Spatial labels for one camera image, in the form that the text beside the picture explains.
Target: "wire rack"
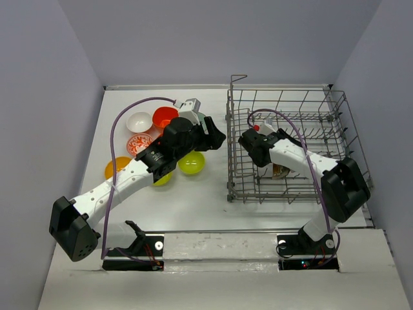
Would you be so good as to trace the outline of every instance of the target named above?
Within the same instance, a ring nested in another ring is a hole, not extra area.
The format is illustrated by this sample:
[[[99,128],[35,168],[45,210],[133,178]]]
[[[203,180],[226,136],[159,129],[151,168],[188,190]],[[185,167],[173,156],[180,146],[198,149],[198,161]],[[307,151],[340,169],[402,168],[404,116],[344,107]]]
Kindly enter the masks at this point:
[[[240,135],[249,127],[248,115],[257,109],[267,108],[282,112],[290,118],[303,135],[312,152],[343,159],[354,158],[372,188],[372,178],[360,142],[354,118],[345,93],[323,89],[253,89],[235,86],[235,82],[247,75],[231,76],[227,101],[228,134],[228,196],[229,202],[317,202],[319,198],[314,184],[297,172],[273,180],[272,165],[265,168],[255,166],[244,148],[238,143]],[[253,123],[265,118],[273,119],[275,128],[282,128],[297,138],[291,126],[272,113],[254,114]]]

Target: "white table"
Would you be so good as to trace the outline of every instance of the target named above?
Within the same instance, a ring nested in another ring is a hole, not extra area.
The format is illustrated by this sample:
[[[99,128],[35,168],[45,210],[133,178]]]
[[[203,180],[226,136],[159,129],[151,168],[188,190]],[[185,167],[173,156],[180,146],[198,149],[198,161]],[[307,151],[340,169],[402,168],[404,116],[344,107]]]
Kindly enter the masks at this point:
[[[81,192],[104,181],[103,171],[110,161],[109,132],[115,116],[127,105],[150,96],[198,98],[201,111],[212,116],[217,127],[226,132],[227,91],[223,88],[108,91]],[[135,110],[153,112],[163,104],[146,103]],[[124,126],[126,119],[127,115],[115,134],[117,156],[128,155],[125,144],[131,133]],[[110,223],[133,220],[146,231],[298,229],[319,209],[313,203],[227,203],[227,148],[206,152],[205,157],[207,166],[200,175],[187,177],[175,171],[167,186],[147,187],[116,207]],[[344,224],[348,228],[365,225],[361,212]],[[178,267],[168,268],[166,264],[162,273],[107,272],[101,270],[99,251],[72,263],[57,246],[39,310],[408,309],[383,233],[342,229],[341,235],[340,273],[279,272],[276,259],[261,272],[234,269],[234,262],[227,262],[225,257],[217,265],[181,262]]]

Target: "gray wall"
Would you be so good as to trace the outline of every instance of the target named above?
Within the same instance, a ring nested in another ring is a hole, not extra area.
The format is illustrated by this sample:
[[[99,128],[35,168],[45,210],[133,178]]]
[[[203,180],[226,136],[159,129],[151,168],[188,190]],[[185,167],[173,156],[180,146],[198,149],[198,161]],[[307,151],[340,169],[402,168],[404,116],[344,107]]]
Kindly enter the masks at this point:
[[[53,201],[79,188],[103,95],[55,0],[0,9],[0,309],[37,309]]]
[[[104,85],[331,83],[380,0],[59,0]]]
[[[413,305],[413,2],[383,0],[341,71],[376,190],[369,209],[388,233]]]

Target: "red bowl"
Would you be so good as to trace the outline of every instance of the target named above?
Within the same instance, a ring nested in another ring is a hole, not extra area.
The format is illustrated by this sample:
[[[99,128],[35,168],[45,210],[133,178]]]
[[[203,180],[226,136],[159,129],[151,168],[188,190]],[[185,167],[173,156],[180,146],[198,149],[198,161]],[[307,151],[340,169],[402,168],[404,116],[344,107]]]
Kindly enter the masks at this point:
[[[161,131],[170,123],[171,119],[179,116],[178,110],[172,107],[160,107],[152,116],[152,123]]]
[[[136,157],[136,154],[145,150],[151,143],[153,139],[148,134],[135,134],[126,143],[126,149],[128,153]]]

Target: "yellow bowl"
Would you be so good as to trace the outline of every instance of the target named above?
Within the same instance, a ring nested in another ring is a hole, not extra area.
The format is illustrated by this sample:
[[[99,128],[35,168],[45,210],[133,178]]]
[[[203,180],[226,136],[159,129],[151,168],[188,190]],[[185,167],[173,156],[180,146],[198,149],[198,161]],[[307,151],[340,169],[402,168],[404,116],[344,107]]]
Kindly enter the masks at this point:
[[[132,159],[126,156],[120,156],[116,158],[116,172],[119,172],[123,168],[125,168],[129,162]],[[112,176],[114,176],[114,164],[112,163],[112,160],[108,163],[108,165],[105,168],[105,178],[110,179]]]
[[[187,175],[200,173],[205,166],[205,157],[201,152],[192,151],[178,161],[181,171]]]
[[[163,176],[162,178],[160,178],[159,180],[157,180],[157,181],[154,183],[154,186],[162,186],[162,185],[165,185],[166,183],[169,182],[169,180],[171,179],[171,177],[172,177],[172,171],[169,172],[168,174],[164,175],[164,176]]]

